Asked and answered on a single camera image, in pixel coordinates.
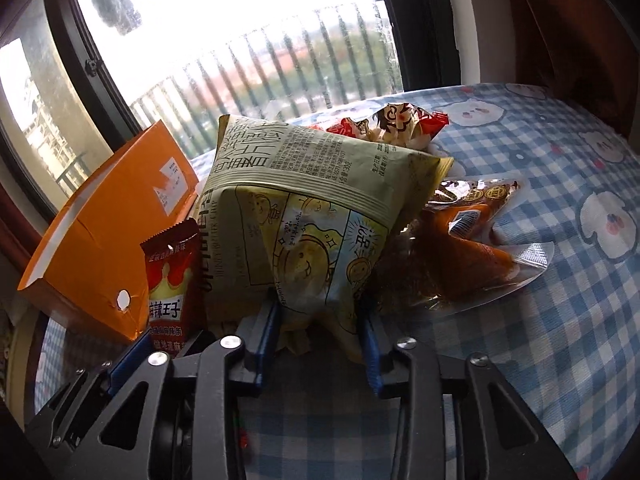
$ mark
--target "balcony railing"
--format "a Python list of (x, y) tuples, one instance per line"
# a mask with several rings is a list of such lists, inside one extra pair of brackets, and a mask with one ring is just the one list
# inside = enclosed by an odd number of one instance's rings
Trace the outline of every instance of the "balcony railing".
[(130, 108), (145, 127), (163, 120), (195, 158), (216, 147), (222, 114), (286, 121), (399, 91), (386, 8), (373, 0), (254, 30), (183, 66)]

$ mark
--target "tablecloth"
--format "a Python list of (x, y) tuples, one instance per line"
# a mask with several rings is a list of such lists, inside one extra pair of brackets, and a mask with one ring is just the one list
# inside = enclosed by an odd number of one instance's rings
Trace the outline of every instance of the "tablecloth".
[[(359, 102), (347, 114), (366, 116), (387, 102), (449, 114), (431, 151), (455, 157), (454, 174), (524, 174), (527, 200), (501, 216), (496, 230), (509, 244), (556, 244), (548, 271), (523, 290), (445, 319), (416, 311), (403, 320), (404, 331), (441, 354), (488, 354), (580, 475), (598, 480), (640, 420), (638, 158), (611, 128), (542, 88), (430, 89)], [(296, 123), (337, 115), (344, 111)], [(200, 176), (212, 160), (209, 153), (193, 161)], [(320, 329), (311, 332), (313, 351), (299, 358), (281, 352), (262, 397), (240, 403), (248, 478), (388, 478), (398, 404), (375, 399), (363, 368)], [(36, 409), (76, 368), (118, 351), (51, 321)], [(447, 452), (453, 459), (451, 439)]]

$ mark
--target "orange cardboard box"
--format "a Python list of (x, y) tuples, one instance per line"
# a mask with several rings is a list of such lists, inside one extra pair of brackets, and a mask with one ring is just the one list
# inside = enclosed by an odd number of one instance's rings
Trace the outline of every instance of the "orange cardboard box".
[(140, 243), (185, 218), (197, 183), (164, 124), (154, 124), (68, 200), (18, 290), (69, 329), (122, 342), (135, 339), (148, 316)]

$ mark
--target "window glass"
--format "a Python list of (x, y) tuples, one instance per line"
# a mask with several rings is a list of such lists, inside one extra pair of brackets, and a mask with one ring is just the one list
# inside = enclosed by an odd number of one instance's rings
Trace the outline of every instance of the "window glass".
[(290, 120), (402, 90), (383, 0), (78, 0), (143, 126), (189, 158), (220, 114)]
[(55, 210), (113, 153), (71, 85), (42, 0), (29, 4), (0, 48), (0, 121)]

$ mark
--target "snack package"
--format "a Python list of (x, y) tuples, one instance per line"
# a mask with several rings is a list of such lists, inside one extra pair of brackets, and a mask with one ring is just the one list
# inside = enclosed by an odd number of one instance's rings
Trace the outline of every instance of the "snack package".
[(448, 316), (509, 294), (546, 270), (552, 243), (492, 247), (467, 239), (489, 230), (528, 185), (513, 175), (494, 177), (442, 182), (418, 218), (389, 240), (367, 289), (382, 312), (421, 305)]
[(275, 284), (285, 329), (319, 319), (357, 360), (353, 296), (387, 235), (417, 215), (451, 163), (302, 126), (220, 117), (196, 215), (209, 324), (254, 314)]
[(154, 347), (175, 356), (206, 328), (200, 288), (200, 229), (193, 218), (140, 244), (149, 285), (149, 327)]
[(339, 123), (321, 123), (318, 127), (355, 139), (424, 150), (447, 124), (449, 117), (445, 113), (430, 114), (415, 105), (398, 103), (387, 104), (372, 117), (361, 121), (343, 118)]

